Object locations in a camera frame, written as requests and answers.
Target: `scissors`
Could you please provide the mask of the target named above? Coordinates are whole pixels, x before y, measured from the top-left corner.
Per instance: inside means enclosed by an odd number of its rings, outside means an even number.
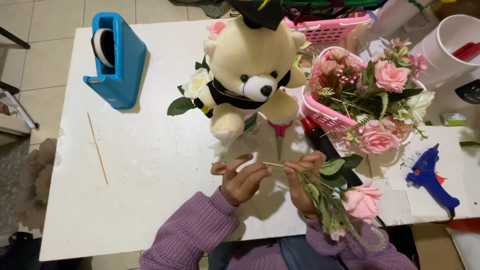
[[[278,161],[280,161],[282,157],[282,144],[283,144],[283,138],[285,137],[285,130],[292,125],[293,121],[290,121],[287,124],[280,124],[280,125],[273,124],[270,121],[268,121],[268,123],[273,128],[275,128],[276,148],[278,152]]]

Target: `small box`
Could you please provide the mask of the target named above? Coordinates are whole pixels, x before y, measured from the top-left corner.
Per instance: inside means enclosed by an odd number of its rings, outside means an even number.
[[[467,123],[465,116],[460,113],[446,113],[440,115],[440,120],[444,126],[462,126]]]

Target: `graduation cap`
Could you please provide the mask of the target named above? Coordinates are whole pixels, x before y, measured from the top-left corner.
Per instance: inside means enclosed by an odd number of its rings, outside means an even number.
[[[276,31],[285,17],[279,0],[226,0],[243,17],[245,24],[252,29],[266,27]]]

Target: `teddy bear nose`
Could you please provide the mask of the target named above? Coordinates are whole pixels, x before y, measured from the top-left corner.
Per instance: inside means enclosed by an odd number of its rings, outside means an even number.
[[[271,86],[264,86],[260,88],[260,93],[264,96],[269,96],[272,93],[272,87]]]

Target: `teddy bear paw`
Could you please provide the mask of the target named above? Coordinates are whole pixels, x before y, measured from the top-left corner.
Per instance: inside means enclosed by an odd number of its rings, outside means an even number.
[[[237,139],[242,132],[235,132],[235,131],[217,131],[213,134],[215,138],[222,142],[233,142]]]

